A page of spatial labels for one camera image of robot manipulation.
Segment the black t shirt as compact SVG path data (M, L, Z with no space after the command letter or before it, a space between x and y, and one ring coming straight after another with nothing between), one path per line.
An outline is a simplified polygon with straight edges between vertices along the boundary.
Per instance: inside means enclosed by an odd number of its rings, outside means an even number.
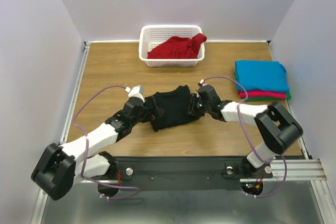
M157 92L145 98L149 110L147 121L155 132L170 127L185 125L204 116L196 110L190 111L192 94L187 85L170 92Z

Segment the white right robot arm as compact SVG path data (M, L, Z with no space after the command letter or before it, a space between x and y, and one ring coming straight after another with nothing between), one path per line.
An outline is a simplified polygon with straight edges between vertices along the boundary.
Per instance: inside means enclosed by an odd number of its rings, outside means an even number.
M231 100L221 100L211 85L200 86L191 94L188 115L200 118L206 113L214 120L238 122L247 135L245 124L255 126L263 139L243 158L238 167L227 167L227 172L239 178L253 177L260 168L282 155L303 134L301 125L279 102L269 105L248 105Z

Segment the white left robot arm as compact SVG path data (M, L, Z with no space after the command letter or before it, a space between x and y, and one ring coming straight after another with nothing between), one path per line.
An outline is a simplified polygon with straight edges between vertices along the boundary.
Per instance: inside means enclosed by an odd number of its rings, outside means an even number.
M163 114L154 97L130 97L123 109L95 130L63 145L48 145L32 172L32 181L53 200L59 200L76 181L86 178L90 155L125 138L138 123L159 119Z

